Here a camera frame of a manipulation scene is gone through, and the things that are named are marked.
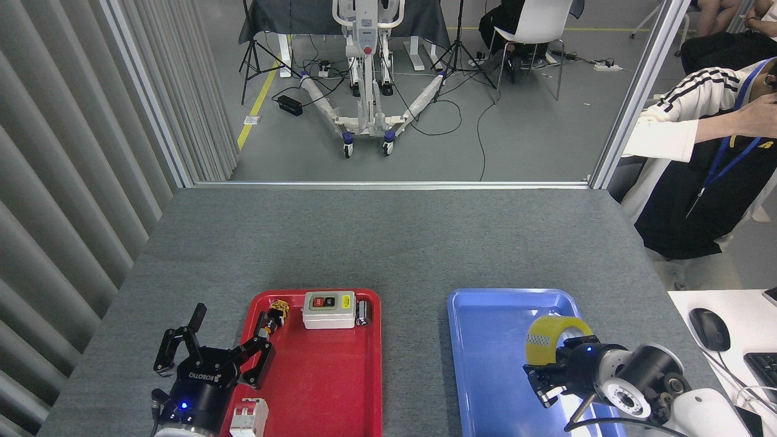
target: small metal cylinder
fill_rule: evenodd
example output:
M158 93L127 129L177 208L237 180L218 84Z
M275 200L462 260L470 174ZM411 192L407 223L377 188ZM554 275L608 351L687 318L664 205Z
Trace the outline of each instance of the small metal cylinder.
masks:
M356 307L356 324L359 326L368 325L371 322L370 303L361 300Z

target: tripod stand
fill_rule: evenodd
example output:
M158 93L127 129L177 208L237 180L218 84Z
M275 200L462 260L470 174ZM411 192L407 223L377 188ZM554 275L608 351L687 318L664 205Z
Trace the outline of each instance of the tripod stand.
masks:
M243 0L243 12L246 13L246 23L248 23L249 32L251 33L251 40L249 41L248 48L246 49L246 54L243 55L243 60L240 63L240 68L238 69L238 72L242 71L243 65L246 66L246 80L243 81L243 94L240 98L240 104L244 104L246 101L246 87L248 86L248 81L257 77L258 75L262 73L272 72L273 70L279 70L281 68L288 68L289 72L291 72L291 75L297 78L301 78L299 73L294 71L294 69L286 65L285 62L283 62L281 59L278 58L278 56L275 55L275 53L267 50L267 47L264 47L262 44L259 44L259 42L256 41L256 38L254 37L256 35L256 32L253 29L253 22L251 21L251 16L248 12L248 4L246 3L246 0ZM277 65L271 68L267 69L261 69L259 67L259 55L256 54L256 47L259 46L262 50L267 52L270 56L272 56L275 61L277 61Z
M443 52L443 54L440 55L437 62L432 64L432 68L435 68L438 63L442 62L443 57L446 54L450 54L451 57L448 59L448 62L445 63L445 77L448 77L451 73L454 72L480 72L483 77L486 78L488 83L491 85L492 88L496 89L497 86L494 85L491 78L488 77L485 71L483 71L482 68L480 68L480 64L475 62L475 67L472 69L463 69L458 67L458 62L460 58L459 51L463 50L464 53L469 56L469 59L474 61L475 57L472 56L471 53L467 50L467 47L464 47L464 44L462 43L462 14L464 13L464 0L458 0L458 24L456 25L456 39L453 41L451 46Z

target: white sleeve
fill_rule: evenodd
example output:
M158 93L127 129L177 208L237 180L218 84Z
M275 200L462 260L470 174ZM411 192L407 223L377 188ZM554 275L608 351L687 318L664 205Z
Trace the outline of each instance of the white sleeve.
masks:
M691 160L697 126L698 120L658 121L640 116L623 155L665 158L686 163Z
M731 109L744 77L725 68L690 74L640 114L624 156L689 161L699 118Z

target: computer mouse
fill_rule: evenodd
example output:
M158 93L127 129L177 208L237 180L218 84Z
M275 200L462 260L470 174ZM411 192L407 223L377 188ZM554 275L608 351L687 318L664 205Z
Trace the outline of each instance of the computer mouse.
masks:
M723 319L707 308L694 308L688 314L693 330L710 351L723 352L731 347L731 337Z

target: gray table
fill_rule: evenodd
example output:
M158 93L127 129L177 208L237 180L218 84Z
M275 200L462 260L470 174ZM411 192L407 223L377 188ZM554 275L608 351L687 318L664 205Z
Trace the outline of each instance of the gray table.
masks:
M152 371L164 329L205 302L200 342L231 347L256 294L324 287L382 299L385 436L461 435L446 311L457 288L561 288L603 341L661 343L693 386L720 390L604 191L190 189L176 193L39 435L147 435L151 390L172 385Z

